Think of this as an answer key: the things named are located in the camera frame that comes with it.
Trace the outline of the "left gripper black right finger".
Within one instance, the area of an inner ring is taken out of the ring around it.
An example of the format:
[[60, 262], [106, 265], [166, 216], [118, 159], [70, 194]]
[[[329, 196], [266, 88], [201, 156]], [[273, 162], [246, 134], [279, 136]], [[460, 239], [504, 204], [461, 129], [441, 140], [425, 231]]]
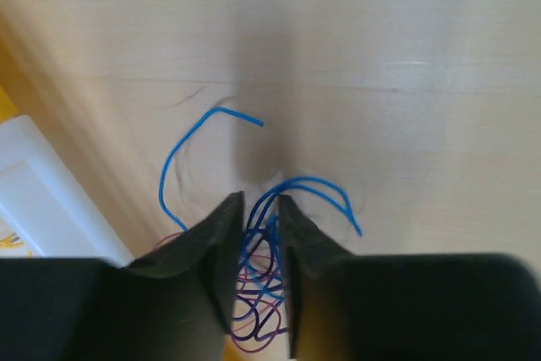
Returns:
[[296, 360], [537, 360], [540, 283], [506, 254], [356, 255], [279, 199]]

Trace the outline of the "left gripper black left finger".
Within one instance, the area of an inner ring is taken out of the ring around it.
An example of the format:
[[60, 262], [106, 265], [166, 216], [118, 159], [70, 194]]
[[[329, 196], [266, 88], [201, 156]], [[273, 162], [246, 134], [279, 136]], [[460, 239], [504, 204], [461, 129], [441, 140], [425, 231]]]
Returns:
[[243, 214], [243, 193], [229, 194], [199, 224], [124, 267], [2, 260], [2, 359], [221, 359]]

